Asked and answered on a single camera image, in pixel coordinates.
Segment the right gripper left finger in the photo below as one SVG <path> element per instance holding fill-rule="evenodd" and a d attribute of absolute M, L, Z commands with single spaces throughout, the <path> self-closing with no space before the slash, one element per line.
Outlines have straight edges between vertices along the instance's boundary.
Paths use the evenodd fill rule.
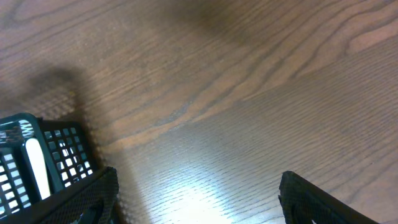
<path fill-rule="evenodd" d="M 109 223 L 118 192 L 116 169 L 104 167 L 1 223 Z"/>

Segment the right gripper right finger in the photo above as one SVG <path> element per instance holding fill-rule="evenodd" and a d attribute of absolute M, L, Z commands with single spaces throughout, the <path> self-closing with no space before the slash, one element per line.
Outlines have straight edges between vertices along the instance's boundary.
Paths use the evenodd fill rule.
<path fill-rule="evenodd" d="M 377 224 L 295 172 L 282 174 L 279 190 L 286 224 Z"/>

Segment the white fork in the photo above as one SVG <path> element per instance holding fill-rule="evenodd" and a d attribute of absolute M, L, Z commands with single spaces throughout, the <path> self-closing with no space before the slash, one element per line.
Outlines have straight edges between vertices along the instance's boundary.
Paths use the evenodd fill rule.
<path fill-rule="evenodd" d="M 26 141 L 25 149 L 39 189 L 40 198 L 44 200 L 50 197 L 51 193 L 47 168 L 40 143 L 36 138 L 30 138 Z"/>

